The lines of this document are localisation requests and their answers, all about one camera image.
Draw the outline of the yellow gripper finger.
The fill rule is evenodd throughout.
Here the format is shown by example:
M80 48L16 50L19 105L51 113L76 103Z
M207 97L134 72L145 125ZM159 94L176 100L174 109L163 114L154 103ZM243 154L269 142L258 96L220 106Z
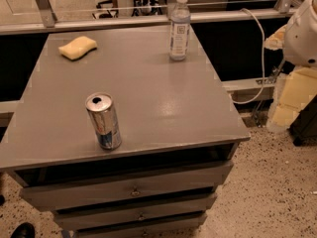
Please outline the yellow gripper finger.
M264 47L272 51L282 49L284 44L285 30L286 26L282 26L278 30L276 30L272 35L266 38L264 41Z

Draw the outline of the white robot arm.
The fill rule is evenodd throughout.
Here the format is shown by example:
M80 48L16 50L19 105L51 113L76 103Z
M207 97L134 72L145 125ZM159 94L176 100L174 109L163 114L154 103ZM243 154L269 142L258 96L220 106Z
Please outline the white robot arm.
M304 0L287 24L264 41L266 49L282 50L294 65L317 66L317 0Z

